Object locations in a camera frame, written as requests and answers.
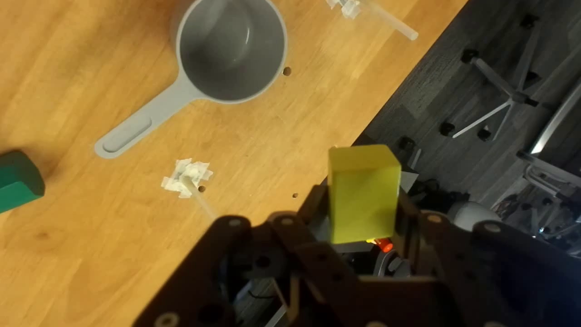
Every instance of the screw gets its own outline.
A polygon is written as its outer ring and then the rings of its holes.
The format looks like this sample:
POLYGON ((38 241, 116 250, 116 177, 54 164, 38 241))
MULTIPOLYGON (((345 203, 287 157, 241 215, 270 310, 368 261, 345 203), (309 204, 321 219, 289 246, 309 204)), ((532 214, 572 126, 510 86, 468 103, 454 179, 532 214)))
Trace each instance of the screw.
POLYGON ((178 327, 180 315, 176 312, 163 312, 156 317, 154 327, 178 327))
POLYGON ((485 321, 485 327, 505 327, 505 323, 499 323, 499 321, 485 321))
POLYGON ((387 327, 387 324, 383 321, 374 319, 374 321, 368 321, 365 327, 387 327))
POLYGON ((281 217, 279 223, 283 223, 283 224, 292 224, 294 219, 287 215, 287 217, 281 217))
POLYGON ((430 223, 441 223, 441 217, 436 215, 436 214, 430 214, 430 215, 428 215, 428 221, 430 221, 430 223))
POLYGON ((501 226, 497 223, 486 223, 485 228, 494 233, 501 232, 501 226))
POLYGON ((241 219, 230 219, 229 224, 238 226, 238 224, 241 224, 241 219))

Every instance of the measuring cup handle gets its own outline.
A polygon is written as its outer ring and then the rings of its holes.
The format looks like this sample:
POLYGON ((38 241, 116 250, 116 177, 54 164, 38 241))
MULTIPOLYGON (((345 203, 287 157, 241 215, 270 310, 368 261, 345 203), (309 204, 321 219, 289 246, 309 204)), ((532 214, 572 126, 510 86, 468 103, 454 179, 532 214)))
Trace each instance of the measuring cup handle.
POLYGON ((102 135, 94 143, 94 152, 109 159, 123 154, 196 97, 201 97, 200 90, 196 90, 183 75, 178 75, 163 92, 102 135))

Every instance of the wooden tabletop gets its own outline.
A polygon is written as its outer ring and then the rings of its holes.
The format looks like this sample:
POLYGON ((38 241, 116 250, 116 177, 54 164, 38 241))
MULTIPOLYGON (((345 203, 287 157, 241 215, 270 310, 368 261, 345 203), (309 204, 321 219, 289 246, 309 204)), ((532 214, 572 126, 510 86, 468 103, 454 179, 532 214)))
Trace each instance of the wooden tabletop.
POLYGON ((0 214, 0 324, 129 324, 207 219, 160 186, 174 159, 209 161, 203 192, 254 223, 298 208, 421 59, 463 0, 385 0, 419 30, 274 0, 290 75, 241 105, 194 101, 118 159, 92 143, 176 74, 169 0, 18 0, 0 8, 0 152, 25 150, 47 194, 0 214))

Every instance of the chair leg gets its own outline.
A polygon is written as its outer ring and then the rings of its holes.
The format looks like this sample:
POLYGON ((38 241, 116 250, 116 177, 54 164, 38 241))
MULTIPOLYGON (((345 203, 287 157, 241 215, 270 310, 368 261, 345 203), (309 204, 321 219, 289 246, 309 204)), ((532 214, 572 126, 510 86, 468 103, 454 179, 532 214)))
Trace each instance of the chair leg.
POLYGON ((477 130, 477 137, 483 139, 483 141, 488 141, 490 135, 492 135, 492 141, 497 139, 497 135, 501 134, 501 130, 505 128, 514 106, 515 106, 515 101, 508 99, 508 108, 505 110, 501 121, 497 123, 497 126, 494 128, 494 132, 490 130, 488 124, 485 124, 483 128, 477 130))
POLYGON ((528 39, 525 43, 525 48, 521 52, 521 57, 514 68, 514 77, 512 77, 512 83, 515 85, 517 90, 525 90, 526 86, 526 79, 530 75, 530 65, 532 65, 532 57, 534 57, 534 52, 537 48, 537 43, 539 43, 539 26, 537 26, 537 21, 539 17, 532 15, 532 14, 526 14, 521 21, 521 25, 525 28, 530 28, 530 34, 528 34, 528 39))
POLYGON ((448 137, 459 137, 459 135, 463 135, 465 132, 468 132, 468 130, 472 130, 474 126, 477 126, 479 123, 483 123, 483 121, 490 119, 492 115, 496 115, 496 114, 503 112, 505 108, 508 108, 510 103, 512 103, 512 99, 503 101, 501 105, 494 106, 494 108, 488 110, 486 114, 479 115, 477 119, 472 119, 468 124, 461 126, 461 128, 457 128, 457 130, 456 130, 456 124, 454 124, 454 123, 443 121, 443 123, 439 124, 439 132, 441 132, 443 135, 448 135, 448 137))

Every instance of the gray measuring cup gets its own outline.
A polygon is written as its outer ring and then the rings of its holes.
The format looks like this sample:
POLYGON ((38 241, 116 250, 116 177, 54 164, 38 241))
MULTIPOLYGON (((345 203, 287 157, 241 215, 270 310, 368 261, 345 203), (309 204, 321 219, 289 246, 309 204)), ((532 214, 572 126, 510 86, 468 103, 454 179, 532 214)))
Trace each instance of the gray measuring cup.
POLYGON ((192 99, 256 97, 278 75, 287 50, 285 25, 270 0, 183 1, 172 35, 174 83, 100 137, 98 155, 123 154, 192 99))

